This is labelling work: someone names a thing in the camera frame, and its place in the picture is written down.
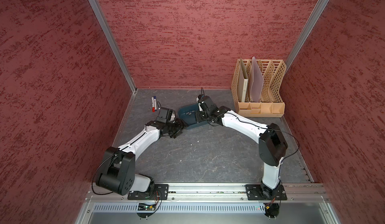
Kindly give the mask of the right aluminium corner post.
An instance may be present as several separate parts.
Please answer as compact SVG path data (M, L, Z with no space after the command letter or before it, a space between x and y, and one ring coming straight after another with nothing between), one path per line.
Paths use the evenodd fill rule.
M310 33L312 32L313 28L315 27L316 23L318 22L320 16L322 15L323 11L325 10L327 4L330 0L318 0L316 5L314 6L306 24L304 25L299 37L297 38L290 54L287 57L286 60L286 72L288 72L289 68L293 64L295 58L297 57L298 53L300 52L301 48L305 44L307 38L309 37Z

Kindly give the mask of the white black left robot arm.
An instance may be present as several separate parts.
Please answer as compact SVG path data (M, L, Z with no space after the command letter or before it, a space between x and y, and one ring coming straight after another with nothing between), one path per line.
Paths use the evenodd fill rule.
M91 183L111 193L124 196L129 192L153 195L154 181L151 177L136 174L136 161L140 155L161 137L176 138L185 128L185 123L176 119L169 122L150 121L144 129L127 143L108 148Z

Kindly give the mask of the aluminium corner post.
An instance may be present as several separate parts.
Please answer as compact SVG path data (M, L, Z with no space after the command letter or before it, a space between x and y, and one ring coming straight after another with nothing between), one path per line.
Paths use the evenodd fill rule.
M134 83L134 80L133 80L131 74L129 73L129 70L126 66L123 55L122 55L122 53L118 47L118 44L117 44L117 42L113 36L113 33L110 29L110 26L107 22L107 19L106 19L105 15L102 11L102 8L99 4L99 1L98 0L88 0L88 2L90 4L97 20L98 20L98 22L99 22L99 25L102 28L102 31L103 31L103 33L104 33L104 35L105 35L105 37L109 43L109 46L110 46L119 66L121 68L121 71L122 71L128 85L129 85L132 93L136 94L137 93L137 87Z
M316 23L318 22L320 16L322 15L323 11L325 10L327 4L330 0L318 0L316 5L314 6L306 24L304 25L299 37L297 38L290 54L287 57L286 60L286 72L288 72L289 68L293 64L295 58L297 57L298 53L300 52L301 48L305 44L307 38L309 37L310 33L312 32L313 28L315 27Z

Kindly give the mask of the beige plastic file organizer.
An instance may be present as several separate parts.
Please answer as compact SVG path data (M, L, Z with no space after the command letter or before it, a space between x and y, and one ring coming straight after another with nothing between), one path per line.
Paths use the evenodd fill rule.
M286 72L283 60L238 59L231 91L236 113L244 117L282 117L279 90Z

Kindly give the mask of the red cap whiteboard marker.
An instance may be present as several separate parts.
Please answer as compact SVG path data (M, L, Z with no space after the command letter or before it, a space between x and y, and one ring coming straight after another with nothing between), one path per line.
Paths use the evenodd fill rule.
M151 101L152 101L152 112L155 112L153 100L154 100L154 98L152 97L152 98L151 98Z

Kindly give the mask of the grey translucent folder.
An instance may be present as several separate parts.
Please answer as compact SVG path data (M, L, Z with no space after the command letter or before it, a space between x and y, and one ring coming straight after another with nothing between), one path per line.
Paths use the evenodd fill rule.
M251 102L259 102L262 94L264 78L261 73L258 61L255 57L251 60L251 70L249 76L249 98Z

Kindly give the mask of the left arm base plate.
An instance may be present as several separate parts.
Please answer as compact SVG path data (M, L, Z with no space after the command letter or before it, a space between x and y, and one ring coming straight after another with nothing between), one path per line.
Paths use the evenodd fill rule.
M130 191L127 199L139 201L165 201L168 197L168 191L168 184L151 184L146 192Z

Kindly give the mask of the left aluminium corner post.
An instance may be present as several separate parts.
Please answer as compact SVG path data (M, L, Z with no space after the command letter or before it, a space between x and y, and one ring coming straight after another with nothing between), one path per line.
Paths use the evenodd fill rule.
M103 31L103 33L104 33L104 35L105 35L105 37L109 43L109 46L110 46L119 66L121 68L121 71L122 71L128 85L129 85L132 93L136 94L137 93L137 87L134 83L134 80L133 80L131 74L129 73L129 70L126 66L123 55L122 55L122 53L118 47L118 44L117 44L117 42L113 36L113 33L110 29L110 26L107 22L107 19L106 19L105 15L102 11L102 8L99 4L99 1L98 0L88 0L88 2L90 4L97 20L98 20L98 22L99 22L99 25L102 28L102 31Z

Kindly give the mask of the beige folder in organizer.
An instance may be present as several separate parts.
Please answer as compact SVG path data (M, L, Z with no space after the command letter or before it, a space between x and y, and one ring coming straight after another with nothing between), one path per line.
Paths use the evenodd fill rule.
M245 102L247 97L247 88L248 88L248 74L244 61L242 59L238 60L239 66L239 78L237 85L237 96L239 102Z

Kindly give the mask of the blue cap whiteboard marker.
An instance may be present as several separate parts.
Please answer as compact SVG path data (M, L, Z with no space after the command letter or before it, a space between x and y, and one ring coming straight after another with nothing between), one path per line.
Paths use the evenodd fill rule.
M154 98L154 100L153 100L153 102L154 102L154 109L155 109L155 111L157 111L157 100L156 100L156 96L154 96L153 98Z

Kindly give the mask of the teal plastic storage box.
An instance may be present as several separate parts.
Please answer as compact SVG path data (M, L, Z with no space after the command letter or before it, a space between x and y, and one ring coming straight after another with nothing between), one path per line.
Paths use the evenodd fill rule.
M203 125L208 125L203 114L200 112L198 103L184 106L178 110L178 117L185 124L185 129L193 129Z

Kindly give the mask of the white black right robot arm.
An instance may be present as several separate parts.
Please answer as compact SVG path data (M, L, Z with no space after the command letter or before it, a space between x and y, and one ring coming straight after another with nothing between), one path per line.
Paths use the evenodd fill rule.
M272 199L282 192L280 180L281 165L288 149L284 131L278 125L257 123L222 106L200 107L200 115L209 122L234 129L258 144L258 153L264 163L260 185L261 195Z

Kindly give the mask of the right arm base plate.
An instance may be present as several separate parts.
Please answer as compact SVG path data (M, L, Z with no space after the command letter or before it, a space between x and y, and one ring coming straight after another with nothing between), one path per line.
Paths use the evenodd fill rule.
M282 184L278 184L274 189L265 184L245 185L246 195L249 201L286 201L287 195Z

